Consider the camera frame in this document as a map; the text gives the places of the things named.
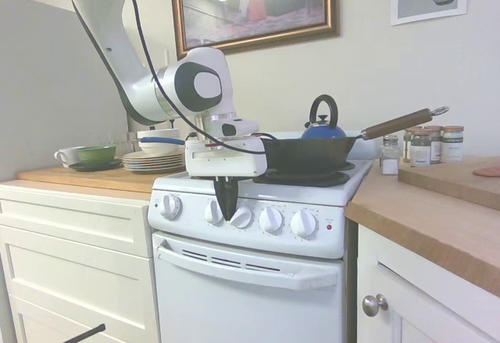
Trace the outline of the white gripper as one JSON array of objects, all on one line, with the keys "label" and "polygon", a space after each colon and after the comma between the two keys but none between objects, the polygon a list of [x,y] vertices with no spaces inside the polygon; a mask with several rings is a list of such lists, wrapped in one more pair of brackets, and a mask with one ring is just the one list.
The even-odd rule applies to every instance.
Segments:
[{"label": "white gripper", "polygon": [[239,138],[227,143],[257,154],[237,152],[223,146],[208,146],[204,141],[188,140],[185,143],[185,163],[187,172],[192,177],[216,177],[213,181],[216,200],[223,218],[230,221],[238,203],[236,177],[257,177],[264,174],[267,161],[263,141],[259,138]]}]

